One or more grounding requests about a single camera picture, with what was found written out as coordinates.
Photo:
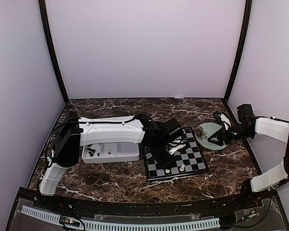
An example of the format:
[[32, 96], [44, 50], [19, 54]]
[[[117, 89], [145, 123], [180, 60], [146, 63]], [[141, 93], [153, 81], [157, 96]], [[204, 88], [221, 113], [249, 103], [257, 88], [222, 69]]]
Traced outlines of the white chess king piece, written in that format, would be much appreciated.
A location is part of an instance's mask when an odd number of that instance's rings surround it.
[[185, 169], [185, 164], [182, 164], [181, 167], [180, 167], [180, 171], [183, 172], [184, 169]]

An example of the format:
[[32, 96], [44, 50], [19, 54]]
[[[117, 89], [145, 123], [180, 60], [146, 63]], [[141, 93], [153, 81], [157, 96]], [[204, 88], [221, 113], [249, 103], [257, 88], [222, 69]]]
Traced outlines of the black and grey chessboard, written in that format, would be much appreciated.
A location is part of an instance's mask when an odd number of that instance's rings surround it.
[[[188, 143], [185, 147], [174, 153], [175, 161], [167, 168], [159, 167], [151, 153], [146, 153], [144, 156], [144, 166], [147, 181], [169, 180], [209, 172], [208, 165], [191, 127], [183, 128], [183, 136], [179, 137], [178, 140], [181, 139], [187, 140]], [[183, 172], [180, 171], [182, 164], [185, 164]]]

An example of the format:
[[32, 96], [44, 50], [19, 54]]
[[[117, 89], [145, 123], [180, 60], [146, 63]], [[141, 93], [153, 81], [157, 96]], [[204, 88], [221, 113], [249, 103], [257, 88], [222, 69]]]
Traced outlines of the white plastic parts tray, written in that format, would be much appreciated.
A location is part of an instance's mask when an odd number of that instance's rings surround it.
[[99, 157], [90, 157], [87, 146], [81, 156], [86, 164], [138, 161], [140, 156], [139, 145], [133, 143], [101, 143]]

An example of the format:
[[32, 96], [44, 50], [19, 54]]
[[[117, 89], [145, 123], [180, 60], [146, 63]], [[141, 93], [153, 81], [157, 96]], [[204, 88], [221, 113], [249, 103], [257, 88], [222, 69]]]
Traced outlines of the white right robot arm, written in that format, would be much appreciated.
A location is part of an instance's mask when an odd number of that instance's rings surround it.
[[231, 126], [222, 118], [221, 125], [209, 123], [202, 125], [207, 138], [202, 146], [210, 150], [225, 148], [230, 141], [241, 138], [255, 138], [260, 144], [252, 142], [256, 158], [264, 173], [248, 179], [242, 186], [236, 205], [246, 209], [255, 200], [256, 193], [277, 189], [289, 182], [289, 122], [274, 117], [245, 115], [240, 123]]

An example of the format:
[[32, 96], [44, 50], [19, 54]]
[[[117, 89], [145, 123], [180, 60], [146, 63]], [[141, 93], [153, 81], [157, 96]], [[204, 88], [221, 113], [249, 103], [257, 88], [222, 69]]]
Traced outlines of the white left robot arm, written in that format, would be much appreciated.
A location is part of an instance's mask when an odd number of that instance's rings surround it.
[[46, 171], [38, 186], [39, 201], [48, 210], [58, 206], [54, 196], [64, 173], [82, 158], [85, 163], [113, 163], [139, 160], [140, 148], [148, 148], [154, 160], [165, 168], [175, 158], [170, 143], [182, 134], [176, 119], [155, 121], [147, 115], [89, 119], [70, 112], [54, 131]]

